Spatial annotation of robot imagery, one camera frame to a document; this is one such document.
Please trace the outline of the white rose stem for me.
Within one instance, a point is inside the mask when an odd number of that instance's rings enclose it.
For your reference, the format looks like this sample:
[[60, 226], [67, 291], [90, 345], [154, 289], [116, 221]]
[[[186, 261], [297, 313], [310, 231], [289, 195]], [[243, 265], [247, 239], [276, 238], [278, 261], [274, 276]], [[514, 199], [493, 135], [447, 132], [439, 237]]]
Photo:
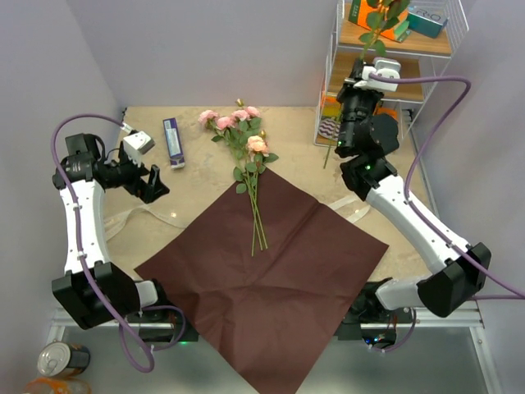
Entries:
[[339, 104], [339, 109], [337, 115], [333, 117], [333, 121], [335, 122], [334, 128], [327, 137], [329, 142], [323, 163], [324, 168], [326, 168], [331, 150], [339, 145], [337, 139], [340, 135], [340, 127], [345, 119], [345, 103], [350, 103], [350, 96], [354, 94], [356, 89], [365, 88], [366, 81], [357, 87], [354, 87], [354, 85], [362, 79], [364, 67], [371, 67], [371, 65], [368, 65], [365, 62], [367, 51], [372, 48], [378, 49], [379, 53], [382, 55], [385, 54], [386, 47], [381, 41], [381, 32], [396, 25], [399, 22], [397, 17], [407, 6], [400, 5], [399, 11], [395, 11], [396, 7], [396, 1], [367, 1], [367, 6], [365, 7], [366, 10], [363, 12], [363, 16], [369, 31], [363, 33], [359, 37], [359, 40], [363, 44], [363, 48], [361, 49], [361, 53], [354, 57], [354, 62], [352, 63], [349, 75], [346, 77], [340, 88], [340, 92], [336, 96], [336, 102]]

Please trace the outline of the pink rose bouquet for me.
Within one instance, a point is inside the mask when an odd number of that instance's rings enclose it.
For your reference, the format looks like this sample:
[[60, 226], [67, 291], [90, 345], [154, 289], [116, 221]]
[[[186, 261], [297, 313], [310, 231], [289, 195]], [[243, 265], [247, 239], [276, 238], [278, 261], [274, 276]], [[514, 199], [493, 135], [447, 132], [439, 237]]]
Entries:
[[237, 182], [235, 191], [246, 193], [253, 215], [253, 235], [251, 254], [256, 249], [268, 248], [263, 220], [258, 208], [258, 178], [269, 163], [279, 159], [270, 151], [266, 132], [262, 129], [260, 111], [254, 106], [246, 106], [242, 99], [235, 101], [236, 110], [222, 116], [212, 109], [200, 113], [198, 122], [206, 131], [213, 133], [212, 141], [224, 142], [235, 160], [233, 177]]

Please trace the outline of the red wrapping paper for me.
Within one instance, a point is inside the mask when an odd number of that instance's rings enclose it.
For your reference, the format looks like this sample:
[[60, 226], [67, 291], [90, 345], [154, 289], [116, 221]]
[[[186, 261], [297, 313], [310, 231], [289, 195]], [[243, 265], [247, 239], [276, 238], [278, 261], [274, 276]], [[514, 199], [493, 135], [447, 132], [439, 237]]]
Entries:
[[268, 247], [249, 197], [228, 188], [137, 268], [261, 393], [294, 393], [387, 251], [275, 172], [258, 181]]

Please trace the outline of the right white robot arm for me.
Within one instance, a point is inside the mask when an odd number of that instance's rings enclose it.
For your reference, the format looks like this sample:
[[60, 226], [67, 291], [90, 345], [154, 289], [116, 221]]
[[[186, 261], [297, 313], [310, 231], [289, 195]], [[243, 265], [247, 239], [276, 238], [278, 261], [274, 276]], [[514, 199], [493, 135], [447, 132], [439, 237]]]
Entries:
[[346, 187], [387, 218], [422, 257], [427, 277], [369, 282], [350, 308], [367, 321], [385, 322], [397, 309], [424, 307], [440, 318], [451, 315], [485, 284], [491, 252], [471, 245], [442, 223], [405, 182], [387, 155], [399, 148], [398, 122], [376, 112], [386, 92], [398, 87], [398, 62], [357, 59], [336, 100], [340, 129], [336, 154]]

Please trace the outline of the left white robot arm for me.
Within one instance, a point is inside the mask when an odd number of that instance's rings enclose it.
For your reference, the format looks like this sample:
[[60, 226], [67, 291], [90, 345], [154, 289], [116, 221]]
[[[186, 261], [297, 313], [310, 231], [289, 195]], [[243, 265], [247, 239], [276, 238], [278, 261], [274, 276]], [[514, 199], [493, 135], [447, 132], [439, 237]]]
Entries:
[[120, 143], [118, 158], [107, 161], [102, 140], [92, 134], [66, 138], [68, 155], [52, 177], [66, 212], [67, 257], [64, 274], [52, 281], [52, 293], [63, 309], [83, 329], [114, 318], [142, 314], [161, 322], [170, 302], [160, 296], [155, 281], [136, 282], [110, 259], [103, 222], [108, 189], [124, 188], [149, 204], [168, 194], [156, 165], [145, 167], [142, 158], [154, 146], [143, 131], [131, 131]]

